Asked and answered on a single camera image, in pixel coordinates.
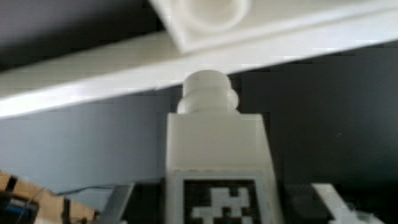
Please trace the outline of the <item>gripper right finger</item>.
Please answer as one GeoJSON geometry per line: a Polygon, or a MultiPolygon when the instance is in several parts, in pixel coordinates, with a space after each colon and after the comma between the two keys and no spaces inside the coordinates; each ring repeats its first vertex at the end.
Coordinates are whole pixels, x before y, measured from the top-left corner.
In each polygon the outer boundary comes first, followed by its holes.
{"type": "Polygon", "coordinates": [[[288,224],[385,224],[348,206],[330,183],[284,186],[284,216],[288,224]]]}

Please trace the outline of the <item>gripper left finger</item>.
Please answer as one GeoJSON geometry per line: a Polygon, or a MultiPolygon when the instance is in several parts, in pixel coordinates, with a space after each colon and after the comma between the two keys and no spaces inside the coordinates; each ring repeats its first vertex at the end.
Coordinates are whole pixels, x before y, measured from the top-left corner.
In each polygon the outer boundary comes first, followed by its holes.
{"type": "Polygon", "coordinates": [[[162,183],[119,185],[94,224],[165,224],[163,202],[162,183]]]}

